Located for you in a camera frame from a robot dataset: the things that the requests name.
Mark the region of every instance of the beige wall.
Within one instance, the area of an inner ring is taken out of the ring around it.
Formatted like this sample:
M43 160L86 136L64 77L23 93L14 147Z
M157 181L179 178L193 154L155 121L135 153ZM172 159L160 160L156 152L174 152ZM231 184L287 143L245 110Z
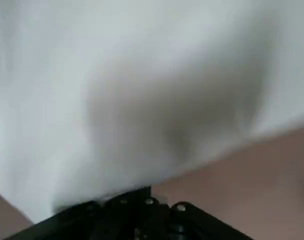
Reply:
M154 187L258 240L304 240L304 129ZM0 238L29 222L0 198Z

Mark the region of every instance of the metal bolt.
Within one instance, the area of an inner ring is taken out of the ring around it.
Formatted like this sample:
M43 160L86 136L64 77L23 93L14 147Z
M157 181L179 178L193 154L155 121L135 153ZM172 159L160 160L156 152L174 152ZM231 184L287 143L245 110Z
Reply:
M147 205L151 205L151 204L154 203L154 200L152 200L152 199L150 198L150 199L147 199L147 200L145 201L145 203L146 203Z
M183 211L186 210L186 207L185 207L184 205L181 205L181 204L177 205L176 208L177 208L177 210L180 211L180 212L183 212Z

